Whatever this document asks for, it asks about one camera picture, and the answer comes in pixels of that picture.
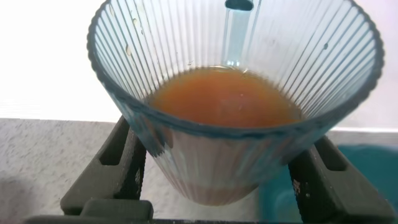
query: speckled surface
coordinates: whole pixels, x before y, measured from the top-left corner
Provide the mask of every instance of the speckled surface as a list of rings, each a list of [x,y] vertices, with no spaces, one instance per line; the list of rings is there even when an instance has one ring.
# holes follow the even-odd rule
[[[60,199],[100,149],[113,123],[0,119],[0,223],[33,215],[60,215]],[[397,133],[331,132],[335,144],[398,146]],[[155,218],[253,221],[258,192],[222,207],[182,197],[147,155],[141,199]]]
[[[59,203],[114,124],[0,119],[0,223],[62,214]]]

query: clear glass cup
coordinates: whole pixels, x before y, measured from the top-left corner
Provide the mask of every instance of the clear glass cup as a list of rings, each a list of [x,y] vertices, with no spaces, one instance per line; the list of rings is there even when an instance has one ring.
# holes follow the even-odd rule
[[[368,97],[384,55],[374,23],[347,0],[107,0],[90,25],[88,50],[170,183],[205,205],[243,198],[308,149]],[[226,128],[148,105],[174,75],[210,66],[263,76],[305,119]]]

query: dark gray holder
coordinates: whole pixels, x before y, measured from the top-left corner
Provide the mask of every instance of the dark gray holder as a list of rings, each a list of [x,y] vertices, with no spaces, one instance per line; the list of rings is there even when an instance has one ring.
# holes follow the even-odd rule
[[[150,202],[139,200],[145,159],[145,147],[122,117],[62,198],[65,216],[25,223],[183,223],[153,220]],[[305,223],[391,223],[395,218],[391,205],[326,137],[292,160],[289,170]]]

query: brown liquid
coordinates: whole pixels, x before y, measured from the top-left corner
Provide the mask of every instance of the brown liquid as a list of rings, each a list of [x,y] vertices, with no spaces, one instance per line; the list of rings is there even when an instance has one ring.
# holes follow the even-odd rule
[[[178,118],[225,127],[263,128],[299,120],[297,107],[269,82],[239,70],[201,68],[177,75],[164,83],[150,102],[154,108]],[[153,128],[149,129],[156,136]],[[187,170],[189,177],[166,170],[164,173],[187,198],[204,205],[222,205],[243,198],[257,187],[256,182],[235,175],[250,140],[203,139],[164,126],[160,130],[173,163]],[[260,142],[251,149],[245,170],[263,155],[267,144]]]
[[[201,68],[169,80],[152,106],[201,124],[260,128],[293,123],[297,109],[269,82],[240,70]]]

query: orange liquid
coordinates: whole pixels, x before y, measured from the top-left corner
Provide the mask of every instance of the orange liquid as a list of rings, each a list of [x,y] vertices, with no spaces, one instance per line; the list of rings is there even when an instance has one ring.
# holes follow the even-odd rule
[[[177,75],[155,93],[151,105],[181,119],[234,128],[299,120],[297,107],[269,82],[232,69],[201,68]]]

